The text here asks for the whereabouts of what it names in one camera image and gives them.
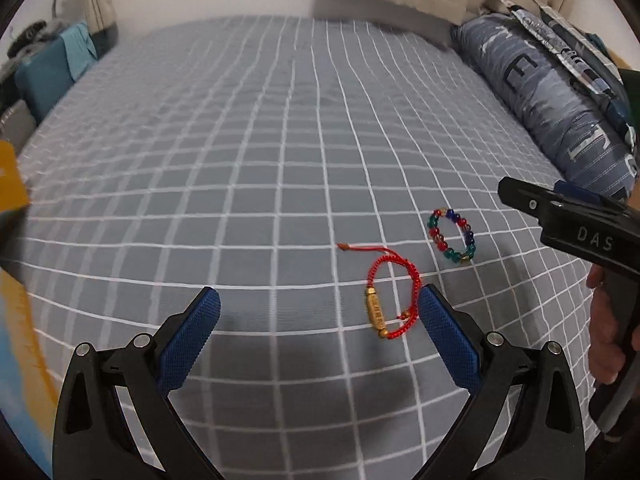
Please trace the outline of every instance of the blue gripper pad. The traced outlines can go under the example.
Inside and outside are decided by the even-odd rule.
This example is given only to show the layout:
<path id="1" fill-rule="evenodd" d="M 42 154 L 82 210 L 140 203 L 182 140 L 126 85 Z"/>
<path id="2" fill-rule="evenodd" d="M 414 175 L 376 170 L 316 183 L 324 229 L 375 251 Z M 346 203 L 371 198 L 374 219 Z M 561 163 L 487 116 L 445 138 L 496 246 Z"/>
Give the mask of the blue gripper pad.
<path id="1" fill-rule="evenodd" d="M 158 356 L 156 383 L 164 397 L 171 390 L 180 388 L 189 375 L 204 343 L 220 319 L 220 296 L 213 288 L 206 288 L 183 314 L 177 314 L 177 317 L 180 316 L 185 316 L 185 319 Z"/>
<path id="2" fill-rule="evenodd" d="M 574 186 L 564 180 L 558 180 L 554 186 L 554 193 L 565 196 L 567 198 L 573 198 L 574 200 L 582 200 L 587 204 L 601 205 L 602 200 L 600 196 L 594 192 L 588 191 L 578 186 Z"/>
<path id="3" fill-rule="evenodd" d="M 475 394 L 481 383 L 481 349 L 465 335 L 455 318 L 464 320 L 465 329 L 473 336 L 481 336 L 482 331 L 469 314 L 454 311 L 434 285 L 420 290 L 418 314 L 453 382 Z"/>

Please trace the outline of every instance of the bracelet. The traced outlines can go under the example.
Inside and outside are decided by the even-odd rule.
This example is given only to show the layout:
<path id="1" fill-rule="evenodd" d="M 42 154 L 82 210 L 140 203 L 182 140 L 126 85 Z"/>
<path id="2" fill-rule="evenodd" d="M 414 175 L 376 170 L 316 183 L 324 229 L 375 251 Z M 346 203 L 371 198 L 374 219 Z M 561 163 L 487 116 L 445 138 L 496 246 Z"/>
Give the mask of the bracelet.
<path id="1" fill-rule="evenodd" d="M 409 330 L 418 319 L 418 295 L 422 288 L 422 280 L 420 279 L 420 272 L 418 272 L 418 269 L 409 260 L 386 247 L 351 247 L 349 244 L 338 244 L 338 248 L 343 251 L 379 251 L 381 253 L 386 253 L 373 262 L 372 266 L 369 268 L 367 286 L 365 288 L 367 313 L 369 314 L 369 322 L 371 323 L 371 326 L 378 331 L 378 336 L 382 339 L 395 339 L 400 337 Z M 404 320 L 404 323 L 400 328 L 393 330 L 392 332 L 389 332 L 386 328 L 386 322 L 382 314 L 382 307 L 380 307 L 378 294 L 373 286 L 373 282 L 376 279 L 376 273 L 378 272 L 378 267 L 385 262 L 402 265 L 409 272 L 409 276 L 411 276 L 413 283 L 411 305 L 409 305 L 409 308 L 398 316 L 398 319 Z"/>
<path id="2" fill-rule="evenodd" d="M 449 244 L 444 241 L 444 236 L 440 234 L 440 229 L 438 229 L 438 219 L 441 216 L 446 216 L 454 224 L 457 224 L 458 227 L 460 227 L 460 230 L 465 237 L 466 250 L 464 253 L 454 251 L 449 247 Z M 471 261 L 476 254 L 476 239 L 474 238 L 474 232 L 471 230 L 471 225 L 469 225 L 465 218 L 462 218 L 458 213 L 453 211 L 453 209 L 436 209 L 429 217 L 427 225 L 429 227 L 429 236 L 431 236 L 431 239 L 436 243 L 439 250 L 444 253 L 445 257 L 455 264 L 467 263 Z"/>

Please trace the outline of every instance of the metal screw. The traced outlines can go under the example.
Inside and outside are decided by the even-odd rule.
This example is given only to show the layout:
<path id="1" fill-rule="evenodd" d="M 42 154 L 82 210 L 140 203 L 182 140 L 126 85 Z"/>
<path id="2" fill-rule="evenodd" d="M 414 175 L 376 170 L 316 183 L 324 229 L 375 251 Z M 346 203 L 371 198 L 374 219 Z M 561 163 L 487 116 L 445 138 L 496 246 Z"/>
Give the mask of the metal screw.
<path id="1" fill-rule="evenodd" d="M 89 350 L 91 350 L 91 347 L 87 343 L 82 343 L 76 347 L 76 354 L 79 356 L 87 355 Z"/>
<path id="2" fill-rule="evenodd" d="M 489 344 L 492 344 L 493 346 L 502 346 L 502 344 L 504 343 L 504 338 L 502 337 L 502 334 L 498 332 L 489 332 L 486 335 L 486 340 L 489 342 Z"/>
<path id="3" fill-rule="evenodd" d="M 555 341 L 549 341 L 546 347 L 549 348 L 549 351 L 552 354 L 560 355 L 562 353 L 562 347 Z"/>
<path id="4" fill-rule="evenodd" d="M 150 341 L 151 338 L 149 337 L 149 334 L 138 334 L 133 340 L 133 346 L 137 348 L 144 348 Z"/>

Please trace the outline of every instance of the pillow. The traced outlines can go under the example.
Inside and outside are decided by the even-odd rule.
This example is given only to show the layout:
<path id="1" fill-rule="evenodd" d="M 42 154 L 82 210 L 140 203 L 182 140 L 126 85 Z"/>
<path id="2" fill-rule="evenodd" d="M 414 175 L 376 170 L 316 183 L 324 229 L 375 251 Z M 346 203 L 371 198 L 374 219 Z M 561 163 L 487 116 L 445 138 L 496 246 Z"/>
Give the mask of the pillow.
<path id="1" fill-rule="evenodd" d="M 546 26 L 551 28 L 570 48 L 574 49 L 578 55 L 604 79 L 616 97 L 628 108 L 629 100 L 616 64 L 597 49 L 587 37 L 582 35 L 577 28 L 565 20 L 558 12 L 545 4 L 541 4 L 537 0 L 534 1 L 540 8 L 540 17 Z M 605 48 L 602 40 L 597 36 L 595 38 L 597 38 L 602 44 L 602 47 Z"/>
<path id="2" fill-rule="evenodd" d="M 575 78 L 577 89 L 584 89 L 604 113 L 615 131 L 636 152 L 636 131 L 631 125 L 628 100 L 623 102 L 610 85 L 585 62 L 577 52 L 558 36 L 544 21 L 531 14 L 527 9 L 510 2 L 500 0 L 524 29 L 532 35 L 562 66 Z"/>
<path id="3" fill-rule="evenodd" d="M 516 19 L 481 16 L 454 27 L 452 36 L 569 182 L 607 196 L 630 194 L 637 168 L 628 146 Z"/>

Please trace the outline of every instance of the teal cloth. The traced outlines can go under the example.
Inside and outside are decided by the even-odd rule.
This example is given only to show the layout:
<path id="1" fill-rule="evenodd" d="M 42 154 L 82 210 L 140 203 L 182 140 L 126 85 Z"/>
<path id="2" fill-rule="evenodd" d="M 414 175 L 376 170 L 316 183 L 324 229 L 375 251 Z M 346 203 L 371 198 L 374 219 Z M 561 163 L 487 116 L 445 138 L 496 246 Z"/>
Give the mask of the teal cloth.
<path id="1" fill-rule="evenodd" d="M 74 81 L 78 81 L 96 61 L 94 42 L 89 36 L 86 22 L 76 23 L 60 34 L 65 42 L 66 62 Z"/>

